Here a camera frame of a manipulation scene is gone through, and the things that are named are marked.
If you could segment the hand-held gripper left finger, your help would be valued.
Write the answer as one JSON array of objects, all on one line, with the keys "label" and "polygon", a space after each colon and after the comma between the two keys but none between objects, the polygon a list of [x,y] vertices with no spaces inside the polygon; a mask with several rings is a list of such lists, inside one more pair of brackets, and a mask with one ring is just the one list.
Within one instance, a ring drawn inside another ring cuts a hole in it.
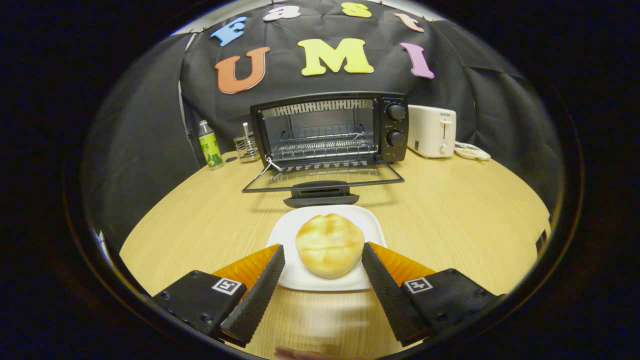
[{"label": "hand-held gripper left finger", "polygon": [[162,309],[210,338],[246,347],[285,267],[274,244],[214,273],[192,270],[153,296]]}]

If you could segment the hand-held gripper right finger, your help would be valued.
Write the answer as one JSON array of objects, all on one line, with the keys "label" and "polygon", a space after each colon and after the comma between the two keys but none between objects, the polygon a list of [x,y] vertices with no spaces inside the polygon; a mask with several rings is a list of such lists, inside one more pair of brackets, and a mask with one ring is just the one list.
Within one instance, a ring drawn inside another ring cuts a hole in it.
[{"label": "hand-held gripper right finger", "polygon": [[457,269],[434,271],[379,244],[366,242],[361,261],[402,346],[475,321],[505,298]]}]

